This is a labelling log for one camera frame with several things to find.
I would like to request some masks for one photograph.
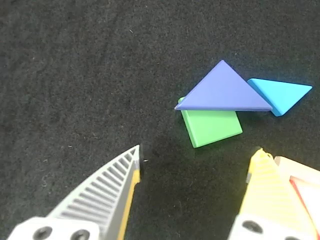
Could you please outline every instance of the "black carpet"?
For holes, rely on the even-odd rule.
[[[126,240],[226,239],[251,149],[320,169],[320,1],[2,0],[0,239],[143,143]],[[282,117],[193,149],[173,108],[220,60],[312,85]]]

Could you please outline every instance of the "light blue triangle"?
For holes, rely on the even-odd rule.
[[[284,115],[312,89],[309,85],[257,78],[251,78],[248,84],[272,106],[276,117]]]

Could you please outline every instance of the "screw hole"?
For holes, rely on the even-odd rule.
[[[71,236],[71,240],[88,240],[90,237],[90,232],[87,230],[81,229],[76,231],[74,234]]]
[[[258,223],[254,222],[254,221],[244,221],[242,223],[242,226],[245,229],[248,229],[251,232],[254,232],[254,233],[257,233],[257,234],[262,234],[263,233],[262,227]]]
[[[287,236],[286,238],[285,238],[285,240],[300,240],[299,238],[296,238],[296,237],[294,237],[294,236]]]
[[[33,234],[34,240],[44,240],[47,239],[52,233],[52,227],[44,226],[39,228],[35,233]]]

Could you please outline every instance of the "green square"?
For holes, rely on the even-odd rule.
[[[235,111],[182,110],[181,113],[194,148],[242,133]]]

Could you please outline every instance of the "blue triangle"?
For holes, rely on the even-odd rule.
[[[250,79],[248,84],[272,106],[277,117],[285,114],[312,89],[309,85],[257,78]]]
[[[272,107],[222,60],[174,109],[260,112]]]

